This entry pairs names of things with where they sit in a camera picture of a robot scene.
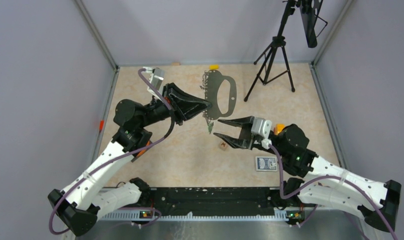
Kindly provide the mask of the blue playing card deck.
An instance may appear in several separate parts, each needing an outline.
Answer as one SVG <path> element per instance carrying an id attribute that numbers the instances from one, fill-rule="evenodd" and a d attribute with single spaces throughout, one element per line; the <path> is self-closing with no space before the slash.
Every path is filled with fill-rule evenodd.
<path id="1" fill-rule="evenodd" d="M 257 172 L 277 172 L 278 164 L 275 156 L 257 156 L 255 158 Z"/>

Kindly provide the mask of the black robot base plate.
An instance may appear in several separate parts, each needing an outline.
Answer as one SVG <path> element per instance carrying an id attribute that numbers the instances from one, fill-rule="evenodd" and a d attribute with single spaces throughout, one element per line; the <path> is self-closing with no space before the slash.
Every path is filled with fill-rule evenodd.
<path id="1" fill-rule="evenodd" d="M 138 177 L 130 182 L 143 189 L 139 200 L 126 207 L 155 208 L 164 217 L 272 216 L 278 210 L 307 206 L 295 196 L 281 199 L 276 187 L 150 187 Z"/>

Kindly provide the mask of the wooden letter cube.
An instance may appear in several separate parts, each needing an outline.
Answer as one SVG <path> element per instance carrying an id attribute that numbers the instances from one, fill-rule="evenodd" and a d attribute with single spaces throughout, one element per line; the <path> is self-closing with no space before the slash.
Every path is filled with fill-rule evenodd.
<path id="1" fill-rule="evenodd" d="M 220 148 L 221 150 L 225 151 L 225 150 L 227 150 L 227 148 L 228 148 L 228 144 L 225 143 L 225 142 L 222 142 L 222 143 L 219 144 L 219 148 Z"/>

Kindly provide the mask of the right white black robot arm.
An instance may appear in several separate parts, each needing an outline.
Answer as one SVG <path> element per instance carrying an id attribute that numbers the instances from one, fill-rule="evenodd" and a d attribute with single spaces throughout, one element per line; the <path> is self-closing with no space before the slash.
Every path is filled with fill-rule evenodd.
<path id="1" fill-rule="evenodd" d="M 277 124 L 261 117 L 224 119 L 223 124 L 241 129 L 237 138 L 218 137 L 234 149 L 258 149 L 277 158 L 281 175 L 280 197 L 289 206 L 299 203 L 325 206 L 363 220 L 371 227 L 395 233 L 401 184 L 380 182 L 357 175 L 308 148 L 309 139 L 295 124 Z"/>

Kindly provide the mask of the yellow block at back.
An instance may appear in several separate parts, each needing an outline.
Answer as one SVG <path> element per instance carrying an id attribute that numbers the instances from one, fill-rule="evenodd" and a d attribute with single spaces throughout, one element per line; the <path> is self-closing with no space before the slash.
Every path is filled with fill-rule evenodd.
<path id="1" fill-rule="evenodd" d="M 210 65 L 210 66 L 209 66 L 209 69 L 210 69 L 210 70 L 217 70 L 217 69 L 219 69 L 219 65 L 218 65 L 218 64 Z"/>

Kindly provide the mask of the orange red wall clip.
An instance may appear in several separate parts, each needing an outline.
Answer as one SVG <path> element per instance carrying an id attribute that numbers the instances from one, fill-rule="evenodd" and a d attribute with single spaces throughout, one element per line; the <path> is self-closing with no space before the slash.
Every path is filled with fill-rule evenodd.
<path id="1" fill-rule="evenodd" d="M 104 120 L 101 120 L 101 121 L 100 121 L 100 124 L 99 124 L 99 131 L 100 131 L 100 132 L 103 130 L 104 123 L 105 123 Z"/>

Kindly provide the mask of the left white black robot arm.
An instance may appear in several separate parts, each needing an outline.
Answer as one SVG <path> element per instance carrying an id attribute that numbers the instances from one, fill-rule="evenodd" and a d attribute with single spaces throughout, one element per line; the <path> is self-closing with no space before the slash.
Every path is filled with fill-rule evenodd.
<path id="1" fill-rule="evenodd" d="M 170 134 L 175 125 L 182 125 L 211 106 L 209 101 L 182 91 L 174 83 L 166 84 L 161 92 L 153 94 L 146 105 L 130 99 L 119 101 L 114 116 L 118 130 L 106 148 L 71 184 L 49 193 L 52 216 L 59 217 L 66 229 L 79 237 L 102 217 L 119 208 L 131 204 L 147 205 L 150 193 L 140 180 L 107 192 L 102 189 L 124 165 L 134 162 L 155 146 L 147 126 L 169 119 L 167 134 Z"/>

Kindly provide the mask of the green key tag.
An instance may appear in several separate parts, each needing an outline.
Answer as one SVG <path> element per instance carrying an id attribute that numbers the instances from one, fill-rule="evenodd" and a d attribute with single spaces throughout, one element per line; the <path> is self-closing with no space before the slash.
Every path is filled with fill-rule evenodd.
<path id="1" fill-rule="evenodd" d="M 212 131 L 213 131 L 213 126 L 214 126 L 214 122 L 209 122 L 209 123 L 207 124 L 209 134 L 212 133 Z"/>

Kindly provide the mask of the black tripod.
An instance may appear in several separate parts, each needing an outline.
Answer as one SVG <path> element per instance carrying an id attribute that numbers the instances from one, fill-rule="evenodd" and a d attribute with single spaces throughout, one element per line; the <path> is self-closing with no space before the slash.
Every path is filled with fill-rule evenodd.
<path id="1" fill-rule="evenodd" d="M 255 87 L 255 84 L 257 82 L 261 82 L 265 86 L 265 85 L 273 82 L 277 78 L 283 76 L 284 74 L 288 75 L 291 91 L 295 92 L 295 86 L 294 86 L 294 82 L 292 79 L 292 74 L 291 74 L 291 70 L 290 70 L 290 66 L 289 66 L 289 61 L 287 58 L 287 53 L 285 50 L 286 41 L 285 41 L 285 36 L 283 35 L 283 33 L 284 33 L 285 25 L 287 23 L 288 18 L 295 13 L 297 8 L 299 8 L 300 2 L 299 2 L 299 0 L 286 0 L 285 3 L 286 3 L 286 6 L 285 6 L 285 9 L 284 9 L 284 12 L 282 15 L 282 19 L 280 22 L 280 27 L 279 27 L 277 35 L 272 37 L 271 43 L 266 47 L 266 49 L 262 52 L 262 54 L 253 62 L 253 64 L 256 65 L 261 60 L 261 58 L 264 58 L 264 61 L 261 65 L 248 93 L 246 94 L 246 96 L 244 98 L 245 102 L 248 101 L 248 99 Z M 324 27 L 327 27 L 328 21 L 324 20 L 319 15 L 318 15 L 318 20 L 323 21 Z M 317 38 L 321 35 L 323 30 L 324 29 L 321 29 L 319 33 L 316 33 Z M 274 59 L 276 57 L 276 53 L 278 50 L 282 51 L 286 70 L 273 78 L 269 78 L 271 69 L 272 69 L 272 65 L 274 63 Z"/>

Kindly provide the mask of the orange object behind right arm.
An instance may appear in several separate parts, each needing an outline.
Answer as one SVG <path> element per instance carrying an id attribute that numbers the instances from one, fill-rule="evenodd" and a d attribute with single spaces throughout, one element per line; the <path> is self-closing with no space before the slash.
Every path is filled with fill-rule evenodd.
<path id="1" fill-rule="evenodd" d="M 277 123 L 274 127 L 274 134 L 278 135 L 279 133 L 281 133 L 283 131 L 283 129 L 285 128 L 285 125 L 282 123 Z"/>

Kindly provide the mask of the metal key holder plate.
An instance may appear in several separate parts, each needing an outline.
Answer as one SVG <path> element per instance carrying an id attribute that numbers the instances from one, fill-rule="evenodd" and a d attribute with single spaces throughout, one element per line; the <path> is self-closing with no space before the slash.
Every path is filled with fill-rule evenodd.
<path id="1" fill-rule="evenodd" d="M 229 91 L 227 94 L 220 91 L 220 88 L 224 83 L 229 84 Z M 237 84 L 234 78 L 223 75 L 216 69 L 207 70 L 203 74 L 202 85 L 200 88 L 204 90 L 205 100 L 212 104 L 212 107 L 205 110 L 203 114 L 208 121 L 226 118 L 233 114 L 237 100 Z M 225 97 L 228 98 L 227 112 L 223 112 L 219 106 L 219 101 Z"/>

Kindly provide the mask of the orange plate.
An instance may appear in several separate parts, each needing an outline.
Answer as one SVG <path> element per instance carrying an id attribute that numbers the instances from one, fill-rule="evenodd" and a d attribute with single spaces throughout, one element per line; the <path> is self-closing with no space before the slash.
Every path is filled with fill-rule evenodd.
<path id="1" fill-rule="evenodd" d="M 151 144 L 152 144 L 152 141 L 149 140 L 149 141 L 147 142 L 146 146 L 150 146 Z M 143 155 L 143 154 L 147 151 L 147 149 L 149 149 L 149 147 L 146 148 L 146 149 L 141 150 L 140 152 L 136 153 L 134 156 L 135 156 L 136 158 L 139 158 L 141 155 Z"/>

